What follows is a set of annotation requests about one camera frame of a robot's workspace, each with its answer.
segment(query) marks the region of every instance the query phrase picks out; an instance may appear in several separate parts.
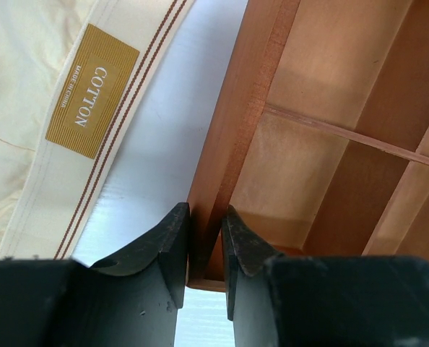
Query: cream fabric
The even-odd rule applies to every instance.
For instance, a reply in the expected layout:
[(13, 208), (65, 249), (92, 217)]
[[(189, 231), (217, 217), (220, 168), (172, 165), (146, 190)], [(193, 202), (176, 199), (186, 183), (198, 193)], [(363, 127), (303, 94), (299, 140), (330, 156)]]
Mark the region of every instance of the cream fabric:
[[(76, 4), (74, 1), (66, 2), (69, 2), (69, 5)], [(26, 1), (21, 1), (21, 6), (25, 4)], [(27, 112), (31, 112), (33, 107), (31, 95), (36, 94), (37, 98), (42, 98), (45, 103), (44, 107), (40, 106), (43, 111), (38, 114), (38, 117), (33, 117), (35, 119), (33, 122), (38, 125), (38, 128), (33, 130), (36, 127), (30, 127), (28, 134), (20, 133), (17, 130), (18, 125), (13, 121), (13, 115), (9, 114), (6, 118), (6, 124), (11, 124), (14, 130), (11, 136), (2, 137), (1, 139), (4, 141), (0, 141), (8, 146), (8, 148), (0, 150), (0, 187), (6, 185), (4, 189), (0, 190), (0, 238), (1, 232), (6, 229), (0, 245), (0, 257), (62, 258), (72, 253), (124, 132), (149, 84), (150, 77), (156, 70), (158, 61), (162, 58), (190, 4), (191, 1), (186, 0), (98, 0), (81, 31), (77, 32), (78, 37), (60, 77), (59, 70), (53, 68), (55, 71), (49, 79), (51, 89), (49, 87), (40, 88), (27, 78), (29, 82), (26, 82), (26, 85), (30, 86), (30, 88), (27, 87), (30, 91), (23, 99), (17, 96), (16, 103), (19, 104), (19, 107), (21, 107), (20, 103), (23, 103), (29, 110)], [(82, 8), (83, 10), (76, 12), (78, 27), (84, 18), (80, 14), (84, 16), (84, 12), (87, 12), (87, 5), (83, 4)], [(50, 21), (49, 17), (43, 19), (46, 22)], [(69, 20), (71, 17), (66, 14), (65, 26), (68, 26)], [(61, 88), (87, 23), (97, 26), (141, 52), (131, 74), (131, 76), (136, 74), (136, 82), (129, 81), (125, 89), (129, 89), (129, 94), (126, 98), (124, 95), (122, 96), (124, 107), (118, 114), (116, 122), (110, 126), (110, 136), (104, 140), (103, 150), (97, 154), (96, 159), (86, 158), (44, 138), (50, 116), (60, 96)], [(73, 29), (66, 31), (75, 36)], [(64, 40), (66, 40), (64, 45), (59, 42), (57, 44), (66, 47), (63, 51), (65, 58), (71, 43), (65, 38)], [(40, 47), (38, 53), (47, 54), (42, 43), (38, 47)], [(53, 90), (53, 79), (57, 77), (58, 81)], [(48, 100), (44, 96), (40, 97), (41, 93), (48, 95)], [(25, 125), (26, 121), (26, 116), (20, 115), (19, 123)], [(10, 162), (6, 158), (9, 156), (13, 160), (11, 171), (6, 168)], [(35, 160), (25, 181), (33, 156), (35, 156)], [(24, 182), (23, 193), (19, 197)], [(7, 225), (8, 216), (16, 201), (17, 207)]]
[(56, 80), (95, 0), (0, 0), (0, 243)]

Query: wooden shelf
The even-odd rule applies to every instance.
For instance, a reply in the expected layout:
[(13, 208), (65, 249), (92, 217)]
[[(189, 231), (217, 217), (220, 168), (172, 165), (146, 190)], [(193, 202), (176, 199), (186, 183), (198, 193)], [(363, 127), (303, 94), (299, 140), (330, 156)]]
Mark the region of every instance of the wooden shelf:
[(429, 260), (429, 1), (250, 0), (188, 200), (192, 279), (229, 204), (291, 254)]

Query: wooden board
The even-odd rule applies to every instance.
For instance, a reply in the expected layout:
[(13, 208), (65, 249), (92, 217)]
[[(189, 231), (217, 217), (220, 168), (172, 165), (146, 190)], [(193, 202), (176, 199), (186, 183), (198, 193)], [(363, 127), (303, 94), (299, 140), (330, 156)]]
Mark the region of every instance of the wooden board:
[[(270, 37), (292, 24), (278, 2)], [(281, 30), (272, 60), (240, 31), (189, 196), (192, 278), (222, 280), (229, 202), (289, 253), (429, 259), (429, 0), (307, 0)]]
[[(415, 150), (428, 126), (429, 1), (414, 1), (355, 131)], [(373, 163), (369, 176), (365, 160)], [(343, 254), (361, 254), (407, 164), (377, 150), (350, 144), (310, 230), (305, 252), (339, 254), (344, 242)], [(329, 235), (337, 238), (329, 243)]]
[(352, 129), (410, 0), (306, 0), (268, 103)]
[[(429, 156), (429, 127), (416, 153)], [(363, 254), (396, 253), (428, 196), (429, 167), (409, 163)]]
[(203, 277), (298, 5), (250, 0), (246, 7), (188, 196), (192, 278)]
[(301, 248), (347, 143), (264, 114), (231, 204), (269, 243)]

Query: brown stripe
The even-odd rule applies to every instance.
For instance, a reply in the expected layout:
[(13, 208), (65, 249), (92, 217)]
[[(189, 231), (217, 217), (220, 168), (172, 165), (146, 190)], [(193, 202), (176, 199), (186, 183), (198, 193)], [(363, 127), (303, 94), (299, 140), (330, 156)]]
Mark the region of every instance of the brown stripe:
[(58, 249), (57, 249), (56, 255), (54, 255), (54, 259), (57, 259), (57, 257), (59, 256), (59, 253), (61, 252), (61, 249), (62, 249), (62, 247), (64, 246), (65, 240), (66, 240), (66, 238), (67, 238), (67, 236), (68, 236), (68, 234), (69, 234), (69, 232), (70, 232), (70, 229), (72, 228), (73, 222), (74, 222), (75, 218), (77, 217), (77, 214), (78, 214), (79, 208), (80, 208), (81, 204), (83, 203), (83, 199), (85, 198), (85, 195), (86, 195), (86, 193), (87, 193), (88, 188), (90, 187), (91, 180), (92, 180), (92, 176), (94, 175), (95, 169), (96, 169), (96, 168), (97, 168), (97, 166), (98, 166), (98, 163), (99, 163), (99, 160), (100, 160), (100, 156), (102, 155), (102, 153), (103, 153), (103, 151), (104, 151), (105, 144), (106, 144), (106, 142), (107, 142), (107, 140), (108, 140), (108, 138), (109, 138), (109, 136), (110, 136), (110, 134), (111, 134), (111, 131), (112, 131), (113, 126), (114, 126), (114, 125), (115, 125), (115, 123), (116, 123), (116, 120), (117, 120), (117, 118), (118, 118), (118, 115), (120, 114), (121, 109), (123, 108), (124, 103), (125, 103), (126, 99), (128, 98), (128, 95), (129, 95), (129, 93), (131, 92), (131, 89), (133, 88), (134, 83), (136, 82), (137, 76), (138, 76), (138, 75), (139, 75), (139, 73), (141, 72), (142, 67), (144, 66), (144, 63), (146, 62), (147, 57), (149, 56), (150, 51), (152, 50), (152, 48), (153, 48), (153, 46), (154, 46), (154, 44), (155, 44), (155, 41), (157, 40), (158, 35), (159, 35), (159, 34), (160, 34), (160, 32), (162, 31), (163, 26), (165, 25), (166, 21), (168, 20), (168, 18), (169, 18), (169, 16), (170, 16), (170, 13), (173, 11), (174, 6), (176, 5), (176, 2), (177, 2), (177, 1), (178, 1), (178, 0), (173, 0), (173, 2), (171, 3), (170, 8), (168, 9), (168, 11), (166, 12), (165, 16), (163, 17), (162, 22), (161, 22), (161, 23), (160, 23), (160, 25), (158, 26), (158, 29), (157, 29), (157, 31), (155, 32), (154, 37), (153, 37), (153, 38), (152, 38), (152, 40), (150, 41), (150, 44), (149, 44), (149, 46), (147, 47), (147, 50), (146, 50), (146, 52), (145, 52), (144, 56), (142, 57), (141, 63), (139, 64), (139, 67), (137, 68), (136, 73), (134, 74), (133, 79), (131, 80), (131, 84), (130, 84), (130, 85), (129, 85), (129, 87), (126, 89), (125, 95), (123, 96), (123, 99), (122, 99), (122, 101), (120, 102), (120, 105), (118, 106), (118, 109), (117, 109), (117, 111), (116, 111), (116, 113), (115, 113), (115, 116), (113, 117), (112, 122), (110, 123), (110, 126), (109, 126), (109, 127), (108, 127), (108, 129), (107, 129), (107, 133), (105, 134), (105, 138), (104, 138), (104, 140), (103, 140), (103, 142), (102, 142), (102, 144), (101, 144), (101, 146), (100, 146), (99, 153), (97, 154), (96, 159), (95, 159), (95, 161), (94, 161), (94, 165), (92, 166), (92, 170), (91, 170), (90, 176), (88, 177), (87, 182), (86, 182), (86, 186), (85, 186), (85, 187), (84, 187), (84, 189), (83, 189), (82, 196), (80, 197), (79, 202), (78, 202), (78, 205), (77, 205), (77, 208), (75, 209), (75, 212), (74, 212), (73, 216), (71, 217), (71, 220), (70, 220), (69, 226), (67, 227), (67, 230), (66, 230), (66, 231), (65, 231), (65, 233), (64, 233), (64, 237), (62, 238), (62, 241), (61, 241), (61, 243), (59, 244), (59, 247), (58, 247)]
[[(96, 180), (95, 180), (95, 182), (94, 182), (94, 185), (92, 186), (92, 189), (91, 189), (90, 195), (88, 196), (87, 201), (86, 201), (86, 204), (85, 204), (85, 206), (83, 207), (83, 211), (82, 211), (82, 213), (81, 213), (81, 215), (80, 215), (80, 217), (79, 217), (79, 219), (78, 219), (78, 221), (77, 221), (77, 224), (76, 224), (76, 226), (75, 226), (75, 229), (74, 229), (74, 231), (73, 231), (72, 235), (70, 236), (69, 243), (67, 244), (67, 246), (66, 246), (66, 248), (65, 248), (64, 252), (62, 253), (62, 257), (61, 257), (61, 259), (63, 259), (63, 258), (65, 257), (65, 254), (66, 254), (66, 252), (67, 252), (67, 249), (70, 247), (70, 244), (72, 243), (72, 240), (73, 240), (73, 238), (75, 237), (75, 234), (77, 233), (77, 230), (78, 230), (78, 228), (79, 228), (79, 224), (80, 224), (81, 220), (83, 219), (83, 216), (85, 215), (86, 209), (87, 209), (87, 207), (88, 207), (88, 205), (89, 205), (89, 203), (90, 203), (90, 201), (91, 201), (92, 194), (94, 193), (95, 188), (96, 188), (96, 186), (98, 185), (99, 178), (100, 178), (100, 176), (102, 175), (102, 172), (103, 172), (103, 169), (104, 169), (105, 163), (107, 162), (108, 156), (110, 155), (111, 149), (112, 149), (112, 147), (113, 147), (113, 145), (114, 145), (114, 143), (115, 143), (115, 141), (116, 141), (116, 138), (117, 138), (117, 136), (118, 136), (118, 133), (120, 132), (121, 127), (123, 126), (124, 121), (126, 120), (126, 117), (128, 116), (129, 110), (131, 109), (131, 106), (132, 106), (132, 104), (133, 104), (134, 100), (136, 99), (136, 97), (137, 97), (137, 95), (138, 95), (139, 91), (141, 90), (142, 85), (144, 84), (144, 81), (145, 81), (145, 79), (146, 79), (146, 77), (147, 77), (147, 75), (148, 75), (148, 73), (149, 73), (149, 70), (150, 70), (150, 68), (152, 67), (153, 63), (154, 63), (156, 56), (157, 56), (157, 55), (158, 55), (158, 53), (160, 52), (160, 49), (162, 48), (162, 45), (163, 45), (163, 43), (165, 42), (165, 39), (166, 39), (166, 37), (168, 36), (168, 33), (170, 32), (171, 28), (173, 27), (173, 25), (174, 25), (174, 23), (175, 23), (176, 19), (179, 17), (179, 14), (181, 13), (182, 9), (183, 9), (183, 8), (184, 8), (184, 6), (186, 5), (186, 2), (187, 2), (187, 0), (183, 0), (183, 2), (181, 3), (181, 5), (179, 6), (178, 10), (176, 11), (175, 15), (173, 16), (173, 18), (172, 18), (172, 20), (171, 20), (170, 24), (168, 25), (168, 27), (167, 27), (167, 29), (166, 29), (165, 33), (163, 34), (163, 37), (160, 39), (160, 42), (158, 43), (158, 46), (157, 46), (157, 48), (156, 48), (155, 52), (153, 53), (152, 58), (150, 59), (149, 65), (147, 65), (147, 68), (146, 68), (146, 70), (145, 70), (145, 72), (144, 72), (144, 75), (142, 76), (141, 81), (139, 82), (138, 87), (137, 87), (136, 91), (134, 92), (134, 94), (133, 94), (133, 96), (132, 96), (132, 98), (131, 98), (131, 101), (130, 101), (130, 103), (129, 103), (128, 107), (126, 108), (125, 114), (123, 115), (123, 118), (121, 119), (120, 124), (118, 125), (117, 131), (116, 131), (116, 133), (115, 133), (115, 134), (114, 134), (114, 136), (113, 136), (112, 142), (111, 142), (110, 146), (109, 146), (109, 147), (108, 147), (108, 149), (107, 149), (107, 154), (105, 155), (105, 158), (104, 158), (104, 160), (103, 160), (103, 162), (102, 162), (102, 164), (101, 164), (101, 166), (100, 166), (99, 173), (98, 173), (98, 175), (97, 175), (97, 177), (96, 177)], [(168, 17), (168, 15), (169, 15), (169, 14), (170, 14), (170, 11), (168, 11), (168, 12), (167, 12), (167, 14), (165, 15), (165, 17)]]

